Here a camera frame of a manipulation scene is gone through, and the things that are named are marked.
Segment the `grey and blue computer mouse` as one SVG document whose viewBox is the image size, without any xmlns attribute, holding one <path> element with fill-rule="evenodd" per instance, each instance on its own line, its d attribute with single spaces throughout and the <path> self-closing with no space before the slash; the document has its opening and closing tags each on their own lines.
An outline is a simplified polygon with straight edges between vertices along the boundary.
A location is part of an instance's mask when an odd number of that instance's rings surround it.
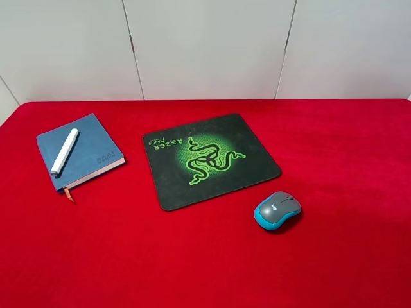
<svg viewBox="0 0 411 308">
<path fill-rule="evenodd" d="M 301 204 L 290 194 L 278 191 L 254 210 L 254 219 L 265 230 L 277 230 L 285 221 L 301 213 Z"/>
</svg>

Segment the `white pen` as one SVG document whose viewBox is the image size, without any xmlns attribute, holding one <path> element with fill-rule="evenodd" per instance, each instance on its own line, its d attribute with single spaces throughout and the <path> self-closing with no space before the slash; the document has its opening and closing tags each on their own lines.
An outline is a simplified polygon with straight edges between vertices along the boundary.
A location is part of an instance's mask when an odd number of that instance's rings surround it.
<svg viewBox="0 0 411 308">
<path fill-rule="evenodd" d="M 70 152 L 71 152 L 71 150 L 72 150 L 72 148 L 73 148 L 73 146 L 74 146 L 74 144 L 77 140 L 78 134 L 79 134 L 79 131 L 78 131 L 77 128 L 73 128 L 70 131 L 69 135 L 67 136 L 65 142 L 63 143 L 63 145 L 62 145 L 62 147 L 61 147 L 61 149 L 60 149 L 60 151 L 59 151 L 59 153 L 58 153 L 58 155 L 57 155 L 57 157 L 56 157 L 56 159 L 53 163 L 53 166 L 50 170 L 50 174 L 51 174 L 52 177 L 57 177 L 60 174 L 60 172 L 61 172 L 63 166 L 65 165 L 65 163 L 67 161 L 67 158 L 68 158 L 68 156 L 69 156 L 69 154 L 70 154 Z"/>
</svg>

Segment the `black green mouse pad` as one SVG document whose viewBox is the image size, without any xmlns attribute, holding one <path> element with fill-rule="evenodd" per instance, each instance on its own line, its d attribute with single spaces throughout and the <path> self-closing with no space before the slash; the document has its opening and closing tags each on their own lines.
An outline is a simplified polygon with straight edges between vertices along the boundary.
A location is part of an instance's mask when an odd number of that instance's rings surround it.
<svg viewBox="0 0 411 308">
<path fill-rule="evenodd" d="M 143 137 L 160 207 L 181 209 L 281 176 L 281 169 L 239 114 Z"/>
</svg>

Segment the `blue notebook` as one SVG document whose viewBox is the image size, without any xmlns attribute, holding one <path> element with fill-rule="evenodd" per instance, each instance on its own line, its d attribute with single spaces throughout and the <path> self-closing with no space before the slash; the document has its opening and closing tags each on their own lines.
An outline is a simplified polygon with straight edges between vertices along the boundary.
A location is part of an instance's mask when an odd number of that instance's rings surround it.
<svg viewBox="0 0 411 308">
<path fill-rule="evenodd" d="M 55 190 L 63 193 L 125 163 L 117 147 L 94 114 L 37 136 L 37 146 L 48 170 L 51 170 L 71 130 L 78 135 L 58 176 L 50 176 Z"/>
</svg>

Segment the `red velvet table cloth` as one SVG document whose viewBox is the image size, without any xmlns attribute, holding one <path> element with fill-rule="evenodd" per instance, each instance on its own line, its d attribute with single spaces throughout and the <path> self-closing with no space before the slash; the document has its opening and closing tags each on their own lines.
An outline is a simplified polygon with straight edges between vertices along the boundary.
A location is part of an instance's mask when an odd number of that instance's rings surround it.
<svg viewBox="0 0 411 308">
<path fill-rule="evenodd" d="M 53 188 L 36 138 L 94 113 L 127 163 Z M 174 212 L 143 135 L 238 113 L 280 178 Z M 301 213 L 268 231 L 283 191 Z M 409 307 L 405 99 L 25 103 L 1 126 L 2 307 Z"/>
</svg>

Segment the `orange bookmark ribbon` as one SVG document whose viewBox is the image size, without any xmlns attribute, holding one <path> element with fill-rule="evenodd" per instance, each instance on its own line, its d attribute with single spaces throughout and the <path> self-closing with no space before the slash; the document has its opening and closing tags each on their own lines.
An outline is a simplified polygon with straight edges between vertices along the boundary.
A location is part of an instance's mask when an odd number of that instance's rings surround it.
<svg viewBox="0 0 411 308">
<path fill-rule="evenodd" d="M 68 200 L 70 200 L 72 203 L 76 203 L 74 198 L 71 196 L 70 190 L 67 187 L 64 188 L 64 193 Z"/>
</svg>

